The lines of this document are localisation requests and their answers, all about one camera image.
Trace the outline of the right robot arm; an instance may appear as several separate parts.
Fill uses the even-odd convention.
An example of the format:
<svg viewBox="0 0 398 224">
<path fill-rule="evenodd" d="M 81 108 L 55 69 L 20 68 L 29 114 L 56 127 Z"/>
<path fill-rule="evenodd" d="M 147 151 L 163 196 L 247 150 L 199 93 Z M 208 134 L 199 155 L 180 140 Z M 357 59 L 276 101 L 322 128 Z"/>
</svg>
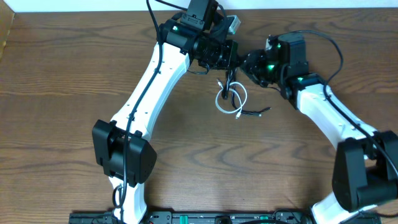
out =
<svg viewBox="0 0 398 224">
<path fill-rule="evenodd" d="M 312 120 L 335 148 L 332 191 L 304 223 L 380 223 L 376 207 L 397 199 L 397 135 L 354 115 L 329 80 L 309 70 L 304 31 L 271 35 L 243 56 L 241 70 L 257 85 L 278 85 L 283 99 Z"/>
</svg>

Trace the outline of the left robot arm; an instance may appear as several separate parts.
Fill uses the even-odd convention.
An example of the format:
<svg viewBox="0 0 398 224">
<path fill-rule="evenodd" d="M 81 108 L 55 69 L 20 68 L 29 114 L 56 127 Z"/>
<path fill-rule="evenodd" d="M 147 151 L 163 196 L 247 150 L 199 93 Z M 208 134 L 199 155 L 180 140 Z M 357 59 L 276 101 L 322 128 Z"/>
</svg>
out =
<svg viewBox="0 0 398 224">
<path fill-rule="evenodd" d="M 157 117 L 194 60 L 206 70 L 232 70 L 237 43 L 227 38 L 240 26 L 217 1 L 191 1 L 163 24 L 155 24 L 157 42 L 142 78 L 109 122 L 92 130 L 96 162 L 113 186 L 111 223 L 140 223 L 147 211 L 144 183 L 157 153 L 150 144 Z"/>
</svg>

